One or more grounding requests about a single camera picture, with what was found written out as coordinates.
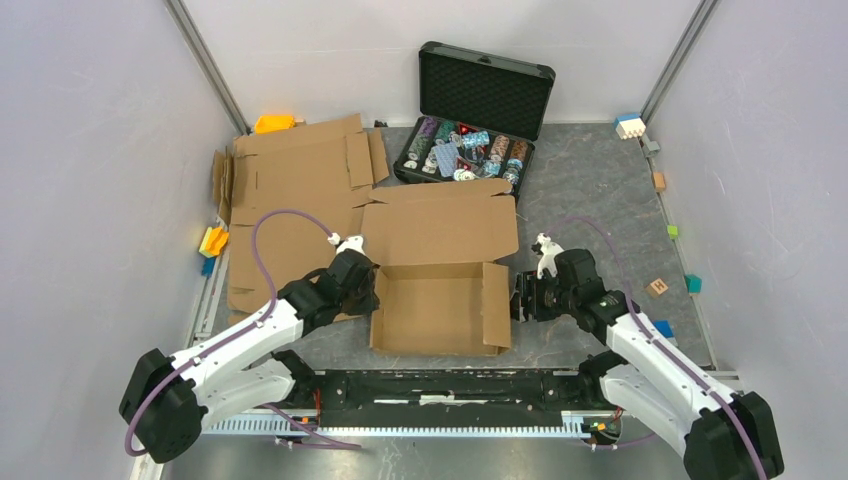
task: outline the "robotic arm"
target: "robotic arm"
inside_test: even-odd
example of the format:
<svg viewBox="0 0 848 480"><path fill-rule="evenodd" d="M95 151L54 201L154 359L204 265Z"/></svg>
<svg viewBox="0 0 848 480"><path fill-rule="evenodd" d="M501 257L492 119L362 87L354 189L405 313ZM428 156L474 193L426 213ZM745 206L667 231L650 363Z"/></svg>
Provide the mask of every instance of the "robotic arm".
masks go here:
<svg viewBox="0 0 848 480"><path fill-rule="evenodd" d="M610 348L579 367L590 397L642 421L683 457L693 480L757 478L750 451L768 478L783 472L765 400L754 392L737 394L677 350L638 305L631 303L630 310L624 293L606 289L588 250L563 250L545 234L533 250L541 255L538 269L519 276L513 315L524 321L571 315Z"/></svg>
<svg viewBox="0 0 848 480"><path fill-rule="evenodd" d="M120 405L130 425L154 388L189 365L136 420L135 435L154 461L181 455L210 425L289 396L295 382L286 365L272 358L247 368L251 363L329 325L339 313L364 315L377 309L376 266L365 256L363 243L362 236L348 238L328 268L290 282L277 292L276 302L221 334L171 357L154 349L139 359Z"/></svg>

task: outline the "blue lego brick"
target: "blue lego brick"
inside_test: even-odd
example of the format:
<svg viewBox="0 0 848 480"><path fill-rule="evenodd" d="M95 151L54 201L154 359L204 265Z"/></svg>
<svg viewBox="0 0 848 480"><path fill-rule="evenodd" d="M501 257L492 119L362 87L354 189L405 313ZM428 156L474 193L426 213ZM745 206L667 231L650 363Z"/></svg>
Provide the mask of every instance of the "blue lego brick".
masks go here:
<svg viewBox="0 0 848 480"><path fill-rule="evenodd" d="M203 269L200 271L200 273L204 277L212 275L212 271L215 270L215 259L217 258L218 257L209 257L203 261Z"/></svg>
<svg viewBox="0 0 848 480"><path fill-rule="evenodd" d="M668 323L668 320L657 320L654 322L654 327L656 327L663 337L674 338L674 332L671 331L671 324Z"/></svg>
<svg viewBox="0 0 848 480"><path fill-rule="evenodd" d="M701 293L701 277L689 273L684 275L683 278L686 279L686 289L689 290L689 293Z"/></svg>
<svg viewBox="0 0 848 480"><path fill-rule="evenodd" d="M616 128L621 122L624 122L626 120L633 120L635 118L642 118L642 116L638 113L628 113L627 115L615 117L615 122L612 123L612 128Z"/></svg>

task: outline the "cardboard box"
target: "cardboard box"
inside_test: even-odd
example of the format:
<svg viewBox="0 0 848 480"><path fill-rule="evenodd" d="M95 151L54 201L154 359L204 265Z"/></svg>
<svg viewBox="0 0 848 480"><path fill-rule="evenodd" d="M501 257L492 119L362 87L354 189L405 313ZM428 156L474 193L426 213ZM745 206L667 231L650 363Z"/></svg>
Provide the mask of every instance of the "cardboard box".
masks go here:
<svg viewBox="0 0 848 480"><path fill-rule="evenodd" d="M417 355L497 355L511 347L515 200L503 179L377 188L362 233L381 265L371 347Z"/></svg>
<svg viewBox="0 0 848 480"><path fill-rule="evenodd" d="M229 307L254 312L268 287L253 258L251 234L267 212L300 209L342 238L360 232L362 207L374 183L389 176L379 130L365 133L359 115L233 142L216 153L213 192L219 216L230 226ZM326 267L335 254L326 235L308 220L279 215L263 223L262 261L277 288Z"/></svg>

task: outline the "metal post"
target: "metal post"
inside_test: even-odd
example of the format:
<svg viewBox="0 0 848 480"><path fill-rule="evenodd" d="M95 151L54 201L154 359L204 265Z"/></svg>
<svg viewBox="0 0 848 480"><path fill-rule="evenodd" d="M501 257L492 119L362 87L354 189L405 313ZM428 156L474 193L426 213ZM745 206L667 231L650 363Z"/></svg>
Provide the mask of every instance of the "metal post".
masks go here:
<svg viewBox="0 0 848 480"><path fill-rule="evenodd" d="M686 25L686 30L683 31L683 36L680 37L677 46L674 47L674 51L671 53L668 63L666 63L665 68L660 74L659 80L657 80L654 89L651 90L651 94L648 96L648 101L642 107L642 121L646 125L657 112L660 102L662 102L665 94L668 93L669 87L671 87L672 82L677 77L680 67L686 61L686 57L689 56L692 46L704 29L704 25L712 15L718 2L719 0L701 0L692 18L689 19L689 24Z"/></svg>
<svg viewBox="0 0 848 480"><path fill-rule="evenodd" d="M185 3L182 0L165 0L165 5L168 7L168 11L171 12L174 22L183 33L192 53L194 53L200 69L206 74L206 78L209 79L209 83L212 84L212 88L221 100L221 104L224 106L224 110L227 111L230 121L233 122L239 133L242 135L249 134L251 132L250 125L244 119L241 109L239 109L232 92L227 87L227 82L224 81L221 71L218 70L212 54L209 53L206 42L200 36L197 25L194 24L194 20L192 20L191 15L188 13Z"/></svg>

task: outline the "yellow connector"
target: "yellow connector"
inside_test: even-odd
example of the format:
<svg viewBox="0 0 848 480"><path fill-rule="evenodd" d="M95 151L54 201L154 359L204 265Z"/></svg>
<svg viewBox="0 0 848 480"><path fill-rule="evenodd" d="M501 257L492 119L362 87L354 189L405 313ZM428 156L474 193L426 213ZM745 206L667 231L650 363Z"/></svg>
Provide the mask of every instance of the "yellow connector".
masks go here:
<svg viewBox="0 0 848 480"><path fill-rule="evenodd" d="M230 233L221 227L206 229L206 234L203 236L203 241L200 242L198 251L206 258L217 257L227 244L230 238Z"/></svg>
<svg viewBox="0 0 848 480"><path fill-rule="evenodd" d="M294 127L295 120L291 115L260 115L253 131L259 133L271 133L277 130L286 130Z"/></svg>

